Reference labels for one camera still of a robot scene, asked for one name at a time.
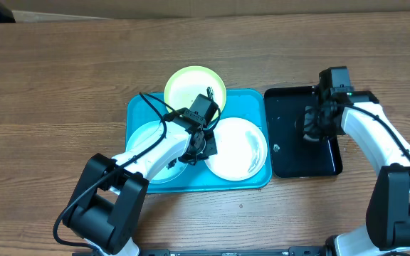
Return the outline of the green sponge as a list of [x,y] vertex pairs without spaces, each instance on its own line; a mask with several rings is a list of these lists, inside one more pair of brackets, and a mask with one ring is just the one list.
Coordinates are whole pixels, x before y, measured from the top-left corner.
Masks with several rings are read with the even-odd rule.
[[318,128],[319,110],[313,106],[305,107],[303,121],[303,138],[311,142],[320,140],[320,130]]

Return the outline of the white plate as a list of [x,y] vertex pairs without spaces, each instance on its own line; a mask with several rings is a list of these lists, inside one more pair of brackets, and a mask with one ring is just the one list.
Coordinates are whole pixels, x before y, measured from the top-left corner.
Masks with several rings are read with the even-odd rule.
[[262,131],[246,119],[229,117],[214,130],[217,153],[206,161],[216,176],[227,181],[243,181],[263,167],[268,146]]

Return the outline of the yellow-green plate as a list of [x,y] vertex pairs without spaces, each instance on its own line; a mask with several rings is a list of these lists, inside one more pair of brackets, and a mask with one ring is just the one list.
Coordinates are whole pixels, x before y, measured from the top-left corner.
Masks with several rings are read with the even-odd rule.
[[221,111],[226,104],[226,87],[213,70],[203,66],[188,66],[176,71],[167,81],[164,102],[175,110],[190,108],[198,94],[212,95]]

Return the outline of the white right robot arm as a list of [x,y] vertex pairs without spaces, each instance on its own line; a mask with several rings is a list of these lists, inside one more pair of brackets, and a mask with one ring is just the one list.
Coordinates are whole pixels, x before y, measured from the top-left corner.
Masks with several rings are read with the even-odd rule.
[[410,251],[410,144],[370,91],[318,95],[295,122],[310,141],[348,135],[377,181],[363,226],[327,239],[324,255],[407,255]]

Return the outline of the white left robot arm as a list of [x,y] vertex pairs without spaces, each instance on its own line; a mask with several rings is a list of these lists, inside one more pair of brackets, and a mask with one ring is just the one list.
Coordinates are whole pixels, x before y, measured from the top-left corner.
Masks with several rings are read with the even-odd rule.
[[138,255],[132,233],[150,181],[173,160],[202,158],[213,134],[209,124],[218,111],[182,108],[160,118],[159,128],[141,144],[112,158],[91,157],[67,206],[58,216],[53,234],[64,224],[83,239],[95,255]]

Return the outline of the blue plastic tray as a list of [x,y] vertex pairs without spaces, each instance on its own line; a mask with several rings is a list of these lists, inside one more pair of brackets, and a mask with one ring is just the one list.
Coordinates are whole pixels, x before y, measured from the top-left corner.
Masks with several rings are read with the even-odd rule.
[[[226,104],[222,118],[239,117],[254,123],[268,135],[263,96],[253,89],[234,89],[226,93]],[[134,96],[127,106],[126,149],[133,147],[135,131],[148,122],[159,124],[159,117],[139,96]],[[213,174],[204,162],[188,165],[176,178],[166,183],[152,182],[148,193],[188,193],[204,191],[230,191],[265,186],[272,177],[272,166],[264,164],[254,176],[243,181],[227,181]]]

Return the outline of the black plastic tray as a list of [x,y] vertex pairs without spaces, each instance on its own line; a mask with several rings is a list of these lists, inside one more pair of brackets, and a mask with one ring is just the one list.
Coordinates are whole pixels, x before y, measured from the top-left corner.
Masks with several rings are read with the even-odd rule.
[[337,138],[308,141],[299,137],[295,122],[316,103],[314,89],[271,88],[264,94],[271,166],[279,178],[336,176],[343,164]]

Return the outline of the light blue plate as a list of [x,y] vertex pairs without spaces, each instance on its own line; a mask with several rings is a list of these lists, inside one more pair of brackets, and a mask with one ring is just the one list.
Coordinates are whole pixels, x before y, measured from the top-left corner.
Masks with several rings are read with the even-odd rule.
[[[137,128],[129,137],[126,143],[126,151],[138,146],[145,139],[154,134],[163,126],[158,121],[151,121]],[[180,163],[177,159],[169,162],[152,180],[151,183],[166,183],[177,178],[186,168],[186,164]]]

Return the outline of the brown cardboard backdrop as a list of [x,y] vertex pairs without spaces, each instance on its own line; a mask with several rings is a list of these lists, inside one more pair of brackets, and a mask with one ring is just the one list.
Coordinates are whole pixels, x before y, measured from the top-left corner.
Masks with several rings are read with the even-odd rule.
[[12,11],[177,18],[410,11],[410,0],[1,0]]

